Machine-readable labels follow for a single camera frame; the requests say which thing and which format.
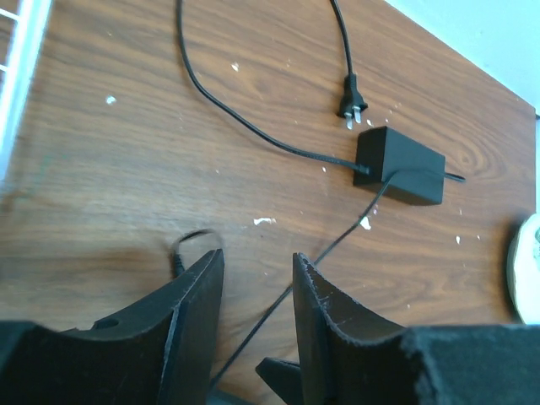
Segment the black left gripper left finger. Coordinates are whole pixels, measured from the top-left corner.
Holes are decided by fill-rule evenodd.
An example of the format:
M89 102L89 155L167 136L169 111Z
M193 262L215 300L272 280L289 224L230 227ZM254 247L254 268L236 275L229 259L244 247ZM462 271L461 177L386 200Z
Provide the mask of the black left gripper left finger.
M89 330L1 323L3 404L204 404L215 355L224 253Z

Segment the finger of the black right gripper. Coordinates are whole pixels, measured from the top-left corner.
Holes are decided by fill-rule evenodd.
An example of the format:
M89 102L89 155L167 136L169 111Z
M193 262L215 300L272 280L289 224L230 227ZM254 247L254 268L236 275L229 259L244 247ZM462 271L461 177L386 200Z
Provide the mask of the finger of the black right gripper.
M299 363L266 357L256 367L256 373L285 403L302 403Z

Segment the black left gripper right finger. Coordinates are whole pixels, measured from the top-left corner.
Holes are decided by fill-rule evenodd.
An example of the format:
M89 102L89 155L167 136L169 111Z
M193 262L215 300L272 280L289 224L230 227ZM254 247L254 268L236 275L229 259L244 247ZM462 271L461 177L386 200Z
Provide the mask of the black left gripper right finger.
M307 404L536 404L539 330L402 327L293 257L294 316Z

